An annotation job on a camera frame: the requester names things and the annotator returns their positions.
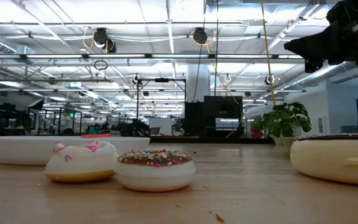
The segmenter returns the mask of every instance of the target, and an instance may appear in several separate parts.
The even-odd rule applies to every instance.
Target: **red object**
[[[110,134],[85,134],[81,138],[108,138]]]
[[[259,131],[258,129],[251,129],[252,134],[251,134],[251,138],[261,138],[264,134],[262,131]]]

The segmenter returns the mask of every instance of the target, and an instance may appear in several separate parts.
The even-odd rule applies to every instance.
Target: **white donut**
[[[196,168],[180,151],[131,151],[118,158],[114,170],[125,187],[144,192],[166,192],[190,184]]]
[[[306,175],[358,184],[358,134],[296,138],[291,163]]]
[[[91,141],[87,146],[64,146],[58,141],[44,174],[57,182],[91,182],[115,174],[118,153],[110,142]]]

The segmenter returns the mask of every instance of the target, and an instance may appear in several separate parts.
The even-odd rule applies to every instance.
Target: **green leaves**
[[[284,103],[273,107],[273,111],[257,118],[253,128],[267,129],[275,137],[293,137],[293,129],[301,127],[304,132],[311,130],[310,118],[305,106],[299,102]]]

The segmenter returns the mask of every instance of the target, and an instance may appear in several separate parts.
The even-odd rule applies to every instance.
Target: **crumb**
[[[224,223],[224,219],[218,214],[216,214],[216,219]]]

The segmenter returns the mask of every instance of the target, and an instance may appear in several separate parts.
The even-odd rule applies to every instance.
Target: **wooden table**
[[[272,146],[150,145],[163,148],[192,153],[189,187],[150,194],[114,178],[56,184],[43,167],[0,164],[0,223],[219,223],[215,213],[226,223],[358,223],[358,186],[299,174]]]

